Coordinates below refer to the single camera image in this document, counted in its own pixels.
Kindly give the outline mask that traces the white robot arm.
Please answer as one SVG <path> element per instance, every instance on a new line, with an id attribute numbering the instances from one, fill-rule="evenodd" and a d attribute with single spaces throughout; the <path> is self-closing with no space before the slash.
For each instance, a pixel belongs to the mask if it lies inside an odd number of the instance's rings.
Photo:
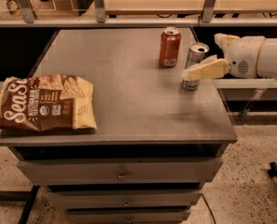
<path id="1" fill-rule="evenodd" d="M 215 34 L 224 57 L 215 55 L 192 64 L 182 72 L 184 81 L 234 77 L 265 77 L 277 80 L 277 38 Z"/>

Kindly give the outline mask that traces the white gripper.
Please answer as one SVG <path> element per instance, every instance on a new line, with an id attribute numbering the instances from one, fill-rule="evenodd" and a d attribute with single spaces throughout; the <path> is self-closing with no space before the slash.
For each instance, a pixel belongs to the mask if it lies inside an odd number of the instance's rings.
<path id="1" fill-rule="evenodd" d="M 264 41 L 264 36 L 245 36 L 239 39 L 236 35 L 215 34 L 215 43 L 224 54 L 228 54 L 228 61 L 216 55 L 209 56 L 186 68 L 182 72 L 182 79 L 195 81 L 221 78 L 228 72 L 234 77 L 257 77 L 256 62 Z"/>

